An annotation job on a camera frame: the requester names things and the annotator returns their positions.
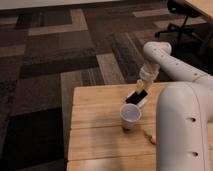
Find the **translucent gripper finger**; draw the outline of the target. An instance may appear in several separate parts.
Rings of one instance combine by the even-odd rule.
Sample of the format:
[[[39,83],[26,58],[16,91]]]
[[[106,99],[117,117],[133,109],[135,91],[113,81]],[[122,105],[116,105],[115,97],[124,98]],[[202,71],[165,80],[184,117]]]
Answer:
[[[139,79],[137,82],[136,82],[136,88],[135,88],[135,91],[137,94],[140,94],[144,89],[144,83],[141,79]]]
[[[148,89],[149,89],[150,86],[151,86],[151,83],[144,82],[144,90],[145,91],[148,91]]]

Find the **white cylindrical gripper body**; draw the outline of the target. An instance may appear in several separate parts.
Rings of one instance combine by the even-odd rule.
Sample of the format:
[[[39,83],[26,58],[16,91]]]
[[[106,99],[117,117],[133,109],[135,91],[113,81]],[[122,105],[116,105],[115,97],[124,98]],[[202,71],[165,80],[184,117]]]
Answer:
[[[139,71],[139,77],[145,82],[153,82],[159,74],[159,69],[158,64],[144,64]]]

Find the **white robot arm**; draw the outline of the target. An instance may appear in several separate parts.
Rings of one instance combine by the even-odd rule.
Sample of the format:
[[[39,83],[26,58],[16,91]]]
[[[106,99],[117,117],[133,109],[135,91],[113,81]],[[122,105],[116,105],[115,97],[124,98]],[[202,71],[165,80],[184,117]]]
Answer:
[[[213,76],[171,55],[168,42],[143,46],[140,78],[164,70],[172,81],[156,107],[156,171],[211,171],[208,124],[213,122]]]

